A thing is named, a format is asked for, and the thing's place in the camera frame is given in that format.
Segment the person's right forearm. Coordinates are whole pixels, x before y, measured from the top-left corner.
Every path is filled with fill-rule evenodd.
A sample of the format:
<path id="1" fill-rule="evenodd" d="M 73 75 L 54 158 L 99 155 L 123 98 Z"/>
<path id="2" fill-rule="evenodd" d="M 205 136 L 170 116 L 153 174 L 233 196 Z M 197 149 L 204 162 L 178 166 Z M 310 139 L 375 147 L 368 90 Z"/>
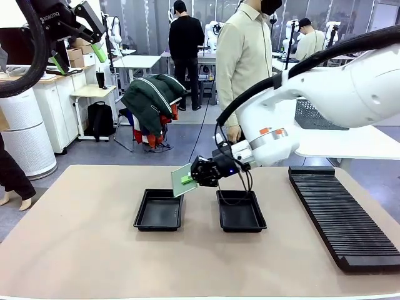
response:
<path id="1" fill-rule="evenodd" d="M 231 77 L 222 69 L 216 70 L 216 89 L 221 110 L 225 110 L 234 100 Z M 233 112 L 224 124 L 227 128 L 238 125 L 236 113 Z"/>

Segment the black tripod stand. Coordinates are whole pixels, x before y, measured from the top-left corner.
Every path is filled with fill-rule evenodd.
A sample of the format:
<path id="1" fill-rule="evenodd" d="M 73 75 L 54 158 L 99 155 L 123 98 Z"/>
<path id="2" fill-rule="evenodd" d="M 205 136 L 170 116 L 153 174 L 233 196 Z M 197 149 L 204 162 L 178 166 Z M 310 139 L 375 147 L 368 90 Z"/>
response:
<path id="1" fill-rule="evenodd" d="M 331 46 L 333 46 L 336 43 L 336 42 L 333 42 L 334 33 L 335 32 L 333 31 L 329 41 L 325 40 L 325 38 L 324 38 L 324 44 L 323 44 L 323 47 L 322 47 L 323 50 L 325 50 L 327 48 L 330 48 Z"/>
<path id="2" fill-rule="evenodd" d="M 291 48 L 294 43 L 294 32 L 295 28 L 298 24 L 297 19 L 290 20 L 286 23 L 286 38 L 282 42 L 282 45 L 284 47 L 284 54 L 282 55 L 284 62 L 285 62 L 285 68 L 288 68 L 289 60 L 290 60 L 290 55 L 291 55 Z"/>

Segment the white air purifier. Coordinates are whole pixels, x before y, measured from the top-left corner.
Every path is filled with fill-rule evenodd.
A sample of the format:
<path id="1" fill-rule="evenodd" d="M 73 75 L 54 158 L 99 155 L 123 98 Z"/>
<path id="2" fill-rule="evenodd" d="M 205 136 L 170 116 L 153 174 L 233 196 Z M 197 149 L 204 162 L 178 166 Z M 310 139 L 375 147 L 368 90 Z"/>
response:
<path id="1" fill-rule="evenodd" d="M 57 161 L 33 89 L 0 99 L 9 129 L 2 138 L 7 152 L 30 180 L 52 174 Z"/>

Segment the grey step stool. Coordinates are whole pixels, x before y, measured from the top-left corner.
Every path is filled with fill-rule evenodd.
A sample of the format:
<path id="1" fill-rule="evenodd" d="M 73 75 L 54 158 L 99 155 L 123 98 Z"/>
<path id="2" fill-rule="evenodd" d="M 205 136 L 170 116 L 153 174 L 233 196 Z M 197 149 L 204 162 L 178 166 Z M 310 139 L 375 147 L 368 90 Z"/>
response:
<path id="1" fill-rule="evenodd" d="M 211 106 L 217 104 L 215 81 L 199 82 L 199 100 L 201 104 L 206 103 Z"/>

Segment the person with black cap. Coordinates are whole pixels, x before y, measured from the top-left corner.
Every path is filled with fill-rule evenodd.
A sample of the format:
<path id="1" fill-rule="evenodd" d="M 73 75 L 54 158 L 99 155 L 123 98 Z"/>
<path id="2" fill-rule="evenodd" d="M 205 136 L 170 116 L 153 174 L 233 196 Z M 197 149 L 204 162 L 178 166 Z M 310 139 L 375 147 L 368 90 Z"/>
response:
<path id="1" fill-rule="evenodd" d="M 298 31 L 303 35 L 297 44 L 295 58 L 302 61 L 323 49 L 325 35 L 322 31 L 315 30 L 308 18 L 299 21 Z"/>

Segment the white long background desk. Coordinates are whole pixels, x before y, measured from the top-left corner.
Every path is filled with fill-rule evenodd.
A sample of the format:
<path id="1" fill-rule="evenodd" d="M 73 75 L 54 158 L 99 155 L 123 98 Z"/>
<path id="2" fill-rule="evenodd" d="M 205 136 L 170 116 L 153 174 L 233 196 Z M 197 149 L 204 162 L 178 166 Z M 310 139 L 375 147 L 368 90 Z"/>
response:
<path id="1" fill-rule="evenodd" d="M 297 63 L 296 62 L 282 62 L 278 58 L 272 58 L 272 71 L 275 73 L 281 73 L 285 70 L 290 70 L 293 68 Z"/>

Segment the black slotted board rack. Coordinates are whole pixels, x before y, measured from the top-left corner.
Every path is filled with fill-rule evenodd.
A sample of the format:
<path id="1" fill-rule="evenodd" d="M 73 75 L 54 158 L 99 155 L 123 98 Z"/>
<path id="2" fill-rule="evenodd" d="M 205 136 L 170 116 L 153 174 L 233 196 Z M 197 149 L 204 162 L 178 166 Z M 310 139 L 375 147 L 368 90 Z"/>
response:
<path id="1" fill-rule="evenodd" d="M 288 176 L 340 270 L 400 272 L 400 251 L 342 185 L 333 167 L 291 166 Z"/>

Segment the black ESD tray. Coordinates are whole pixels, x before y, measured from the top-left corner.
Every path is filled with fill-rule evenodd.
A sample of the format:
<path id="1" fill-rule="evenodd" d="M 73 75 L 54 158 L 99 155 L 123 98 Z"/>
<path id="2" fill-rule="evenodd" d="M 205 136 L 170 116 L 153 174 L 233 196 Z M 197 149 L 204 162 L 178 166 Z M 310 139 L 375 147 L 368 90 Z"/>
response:
<path id="1" fill-rule="evenodd" d="M 139 231 L 177 231 L 181 227 L 183 195 L 172 189 L 146 189 L 133 226 Z"/>
<path id="2" fill-rule="evenodd" d="M 220 226 L 227 233 L 260 233 L 267 223 L 254 191 L 216 191 Z"/>

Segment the grey mesh basket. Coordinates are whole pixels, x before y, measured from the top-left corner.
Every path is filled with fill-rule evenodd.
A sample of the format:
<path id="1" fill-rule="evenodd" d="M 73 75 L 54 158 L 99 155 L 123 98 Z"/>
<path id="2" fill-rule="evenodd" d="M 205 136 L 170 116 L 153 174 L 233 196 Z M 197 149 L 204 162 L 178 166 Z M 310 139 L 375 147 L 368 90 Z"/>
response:
<path id="1" fill-rule="evenodd" d="M 328 131 L 349 130 L 346 127 L 337 126 L 325 119 L 307 99 L 303 98 L 297 99 L 294 120 L 303 129 Z"/>

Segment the person in beige shirt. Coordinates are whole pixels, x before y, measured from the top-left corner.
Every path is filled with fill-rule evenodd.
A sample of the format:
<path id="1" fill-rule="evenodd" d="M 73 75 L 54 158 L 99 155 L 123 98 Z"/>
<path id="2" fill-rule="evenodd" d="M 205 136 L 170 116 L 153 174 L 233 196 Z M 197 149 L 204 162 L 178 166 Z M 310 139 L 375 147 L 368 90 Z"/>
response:
<path id="1" fill-rule="evenodd" d="M 216 70 L 231 77 L 234 100 L 273 75 L 268 21 L 281 6 L 282 0 L 244 0 L 219 32 Z"/>

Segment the green circuit board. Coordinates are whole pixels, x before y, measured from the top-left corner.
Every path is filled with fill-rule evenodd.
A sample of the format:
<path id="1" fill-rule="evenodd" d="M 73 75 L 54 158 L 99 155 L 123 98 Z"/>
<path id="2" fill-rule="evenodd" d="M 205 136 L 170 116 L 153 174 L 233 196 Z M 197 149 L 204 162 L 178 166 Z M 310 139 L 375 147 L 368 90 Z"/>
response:
<path id="1" fill-rule="evenodd" d="M 188 163 L 171 173 L 172 190 L 174 197 L 182 196 L 198 187 L 191 176 L 191 163 Z"/>

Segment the person in dark trousers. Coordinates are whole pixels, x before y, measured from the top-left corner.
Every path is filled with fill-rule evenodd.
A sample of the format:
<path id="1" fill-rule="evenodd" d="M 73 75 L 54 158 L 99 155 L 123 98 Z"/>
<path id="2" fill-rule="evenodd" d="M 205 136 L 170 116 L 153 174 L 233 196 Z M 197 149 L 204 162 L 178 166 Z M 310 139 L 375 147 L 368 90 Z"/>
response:
<path id="1" fill-rule="evenodd" d="M 3 137 L 0 134 L 0 186 L 5 189 L 4 196 L 0 199 L 0 206 L 9 202 L 11 194 L 16 193 L 21 197 L 20 211 L 29 209 L 32 198 L 36 195 L 31 182 L 26 177 L 14 158 L 5 150 Z"/>

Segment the white cabinet wooden top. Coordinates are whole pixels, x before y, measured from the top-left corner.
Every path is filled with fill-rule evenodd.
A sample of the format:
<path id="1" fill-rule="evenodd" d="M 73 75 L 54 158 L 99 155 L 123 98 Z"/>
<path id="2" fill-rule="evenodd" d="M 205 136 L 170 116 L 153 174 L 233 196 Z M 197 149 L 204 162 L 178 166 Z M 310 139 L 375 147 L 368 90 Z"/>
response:
<path id="1" fill-rule="evenodd" d="M 66 148 L 79 136 L 71 94 L 85 86 L 94 71 L 94 66 L 87 66 L 76 74 L 41 80 L 33 87 L 52 150 L 56 154 L 65 154 Z"/>

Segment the black computer monitor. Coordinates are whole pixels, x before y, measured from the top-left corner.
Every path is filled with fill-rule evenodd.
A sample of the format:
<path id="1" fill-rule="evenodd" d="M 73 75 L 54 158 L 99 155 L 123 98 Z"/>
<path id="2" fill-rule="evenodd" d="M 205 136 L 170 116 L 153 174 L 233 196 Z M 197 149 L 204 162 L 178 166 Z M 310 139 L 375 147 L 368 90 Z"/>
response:
<path id="1" fill-rule="evenodd" d="M 24 62 L 25 43 L 19 28 L 0 28 L 0 45 L 8 54 L 8 64 L 22 64 Z"/>

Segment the black backpack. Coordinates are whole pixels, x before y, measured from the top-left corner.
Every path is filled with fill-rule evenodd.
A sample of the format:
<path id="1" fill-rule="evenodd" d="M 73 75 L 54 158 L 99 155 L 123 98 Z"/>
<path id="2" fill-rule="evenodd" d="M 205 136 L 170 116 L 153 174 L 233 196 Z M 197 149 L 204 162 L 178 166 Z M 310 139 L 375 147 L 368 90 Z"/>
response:
<path id="1" fill-rule="evenodd" d="M 104 101 L 89 105 L 87 113 L 88 125 L 84 132 L 86 136 L 93 136 L 99 142 L 100 137 L 109 137 L 116 132 L 112 109 Z"/>

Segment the person in black clothes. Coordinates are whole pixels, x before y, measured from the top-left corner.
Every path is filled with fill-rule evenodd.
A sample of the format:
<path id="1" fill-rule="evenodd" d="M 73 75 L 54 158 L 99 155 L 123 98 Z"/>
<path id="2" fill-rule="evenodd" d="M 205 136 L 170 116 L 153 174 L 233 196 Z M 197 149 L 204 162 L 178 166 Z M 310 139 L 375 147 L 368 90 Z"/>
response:
<path id="1" fill-rule="evenodd" d="M 201 109 L 198 96 L 198 52 L 204 42 L 204 31 L 198 19 L 190 16 L 183 0 L 175 0 L 174 14 L 177 19 L 171 23 L 169 30 L 169 50 L 174 62 L 174 76 L 185 83 L 189 76 L 191 90 L 191 107 Z"/>

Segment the small wooden side table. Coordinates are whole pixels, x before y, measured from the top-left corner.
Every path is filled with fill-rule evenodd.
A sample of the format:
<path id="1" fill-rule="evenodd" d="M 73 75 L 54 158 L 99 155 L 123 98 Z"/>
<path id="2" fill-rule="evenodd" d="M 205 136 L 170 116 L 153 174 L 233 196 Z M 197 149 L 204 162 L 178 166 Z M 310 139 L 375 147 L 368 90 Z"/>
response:
<path id="1" fill-rule="evenodd" d="M 80 141 L 95 141 L 96 138 L 94 136 L 85 136 L 83 124 L 81 120 L 81 114 L 79 110 L 79 100 L 81 98 L 105 98 L 109 94 L 111 94 L 117 86 L 107 86 L 107 89 L 101 89 L 98 85 L 89 84 L 83 87 L 80 87 L 78 90 L 74 91 L 70 96 L 74 99 L 73 106 L 76 109 L 77 114 L 77 128 L 78 128 L 78 139 Z"/>

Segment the dark green jacket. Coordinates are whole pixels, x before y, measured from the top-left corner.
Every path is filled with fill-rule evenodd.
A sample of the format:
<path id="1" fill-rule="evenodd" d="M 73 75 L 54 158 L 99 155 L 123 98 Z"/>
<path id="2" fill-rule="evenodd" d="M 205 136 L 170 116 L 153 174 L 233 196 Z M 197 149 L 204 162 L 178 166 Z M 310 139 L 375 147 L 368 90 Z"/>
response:
<path id="1" fill-rule="evenodd" d="M 121 102 L 139 124 L 157 138 L 162 136 L 160 117 L 174 117 L 173 104 L 186 96 L 186 88 L 168 74 L 156 74 L 134 79 Z"/>

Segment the person's right hand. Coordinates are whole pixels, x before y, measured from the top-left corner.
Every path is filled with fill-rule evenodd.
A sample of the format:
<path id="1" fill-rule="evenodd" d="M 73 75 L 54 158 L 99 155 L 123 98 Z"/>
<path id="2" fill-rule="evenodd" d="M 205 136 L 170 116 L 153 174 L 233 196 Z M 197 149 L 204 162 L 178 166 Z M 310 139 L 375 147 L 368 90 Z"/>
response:
<path id="1" fill-rule="evenodd" d="M 227 127 L 227 139 L 230 143 L 238 143 L 242 138 L 242 133 L 239 125 Z"/>

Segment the white rounded table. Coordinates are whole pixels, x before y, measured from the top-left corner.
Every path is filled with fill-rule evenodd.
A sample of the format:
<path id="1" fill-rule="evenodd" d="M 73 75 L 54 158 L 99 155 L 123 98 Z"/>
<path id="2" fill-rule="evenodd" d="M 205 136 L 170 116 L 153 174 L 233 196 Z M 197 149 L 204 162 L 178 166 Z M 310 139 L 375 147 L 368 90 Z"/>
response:
<path id="1" fill-rule="evenodd" d="M 296 129 L 302 157 L 400 160 L 400 142 L 373 126 L 347 131 Z"/>

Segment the metal frame chair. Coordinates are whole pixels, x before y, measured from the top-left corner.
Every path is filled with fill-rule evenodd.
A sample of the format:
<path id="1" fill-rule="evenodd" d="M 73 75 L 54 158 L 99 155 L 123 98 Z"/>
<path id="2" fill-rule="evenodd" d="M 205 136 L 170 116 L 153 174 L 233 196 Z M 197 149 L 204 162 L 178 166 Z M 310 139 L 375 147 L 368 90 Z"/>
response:
<path id="1" fill-rule="evenodd" d="M 131 111 L 129 111 L 127 108 L 120 109 L 118 111 L 118 117 L 117 117 L 117 122 L 115 124 L 116 132 L 114 133 L 113 140 L 115 143 L 123 147 L 125 150 L 129 151 L 130 153 L 133 153 L 135 151 L 135 146 L 136 145 L 142 145 L 143 151 L 145 153 L 164 153 L 166 151 L 170 151 L 173 149 L 173 147 L 166 142 L 163 142 L 163 144 L 167 144 L 166 146 L 158 146 L 155 150 L 150 150 L 150 147 L 145 145 L 145 144 L 138 144 L 133 137 L 133 126 L 134 126 L 134 121 L 133 121 L 133 114 Z M 120 141 L 118 139 L 118 131 L 121 126 L 125 127 L 130 127 L 131 132 L 132 132 L 132 143 L 130 146 L 127 146 L 124 144 L 123 141 Z"/>

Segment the red cloth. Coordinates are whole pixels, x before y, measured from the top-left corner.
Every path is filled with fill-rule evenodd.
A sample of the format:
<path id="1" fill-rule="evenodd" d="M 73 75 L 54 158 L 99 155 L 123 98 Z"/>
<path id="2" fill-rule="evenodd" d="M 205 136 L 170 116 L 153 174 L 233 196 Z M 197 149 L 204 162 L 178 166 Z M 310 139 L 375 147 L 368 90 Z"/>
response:
<path id="1" fill-rule="evenodd" d="M 168 131 L 168 124 L 172 123 L 172 121 L 178 120 L 178 107 L 176 104 L 171 106 L 172 108 L 172 118 L 168 118 L 166 116 L 160 115 L 159 122 L 161 125 L 161 135 L 156 137 L 153 133 L 150 133 L 148 129 L 144 126 L 140 125 L 139 120 L 133 116 L 134 126 L 133 126 L 133 137 L 134 140 L 138 144 L 145 144 L 150 147 L 150 150 L 155 150 L 158 146 L 168 146 L 167 144 L 163 144 L 166 142 L 166 135 Z"/>

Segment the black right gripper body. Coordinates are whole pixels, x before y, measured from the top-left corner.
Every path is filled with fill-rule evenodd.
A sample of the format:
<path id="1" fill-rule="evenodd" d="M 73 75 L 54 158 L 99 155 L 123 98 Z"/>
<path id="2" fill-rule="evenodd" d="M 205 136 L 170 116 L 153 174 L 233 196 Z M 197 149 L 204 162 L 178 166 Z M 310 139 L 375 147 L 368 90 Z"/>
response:
<path id="1" fill-rule="evenodd" d="M 240 167 L 238 167 L 235 160 L 230 156 L 217 155 L 212 158 L 212 161 L 215 165 L 217 180 L 228 178 L 241 172 Z"/>

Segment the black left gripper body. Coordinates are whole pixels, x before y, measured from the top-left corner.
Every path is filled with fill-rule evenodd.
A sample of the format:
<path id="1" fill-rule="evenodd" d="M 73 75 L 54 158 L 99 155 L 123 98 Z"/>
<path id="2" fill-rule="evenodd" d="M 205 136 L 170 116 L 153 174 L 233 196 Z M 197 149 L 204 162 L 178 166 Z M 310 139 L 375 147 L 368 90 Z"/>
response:
<path id="1" fill-rule="evenodd" d="M 50 41 L 78 38 L 82 27 L 76 19 L 71 0 L 32 0 L 33 8 Z"/>

